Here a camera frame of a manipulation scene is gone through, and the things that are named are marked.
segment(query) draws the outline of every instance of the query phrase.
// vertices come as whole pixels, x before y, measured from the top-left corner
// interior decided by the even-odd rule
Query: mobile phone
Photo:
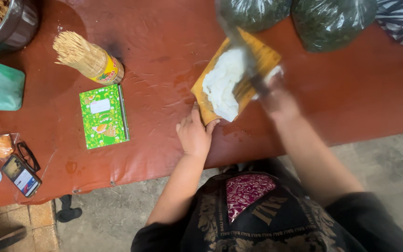
[[[26,198],[31,197],[41,186],[41,180],[33,173],[33,169],[16,154],[10,155],[2,171]]]

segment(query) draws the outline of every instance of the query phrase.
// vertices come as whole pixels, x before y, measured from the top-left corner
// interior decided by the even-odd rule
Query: brown tablecloth
[[[0,206],[171,174],[182,155],[175,124],[195,100],[189,92],[225,35],[206,0],[45,0],[26,49],[0,63],[26,73],[23,106],[0,111],[0,134],[19,132],[41,165],[43,185],[23,197],[3,177]],[[52,41],[75,31],[120,59],[131,140],[87,150],[79,93],[100,87],[54,64]],[[403,46],[376,24],[344,50],[312,54],[285,19],[256,35],[279,52],[288,88],[329,144],[403,133]],[[260,104],[213,133],[206,167],[283,154]]]

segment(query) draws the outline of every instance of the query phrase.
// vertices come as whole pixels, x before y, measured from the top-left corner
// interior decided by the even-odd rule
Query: eyeglasses
[[[37,159],[31,152],[31,150],[27,147],[25,142],[17,143],[17,150],[20,157],[26,164],[29,165],[29,168],[32,169],[33,173],[36,173],[40,170],[40,165],[38,164]]]

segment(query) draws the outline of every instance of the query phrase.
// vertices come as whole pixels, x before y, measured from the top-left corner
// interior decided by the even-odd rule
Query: green plastic bag
[[[221,0],[222,11],[247,32],[268,29],[288,17],[292,0]]]
[[[294,0],[292,15],[304,48],[331,52],[349,45],[376,16],[376,0]]]

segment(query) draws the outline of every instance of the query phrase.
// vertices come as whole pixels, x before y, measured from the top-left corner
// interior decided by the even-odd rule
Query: hand
[[[200,119],[200,107],[195,102],[191,113],[176,125],[176,134],[184,153],[206,159],[211,147],[212,131],[219,122],[220,119],[214,120],[205,128]]]
[[[269,87],[271,93],[268,95],[270,96],[268,99],[272,99],[276,103],[276,109],[270,113],[270,117],[277,125],[301,117],[296,100],[293,95],[283,87],[282,82],[279,81],[278,78],[279,77],[274,76],[270,80]]]

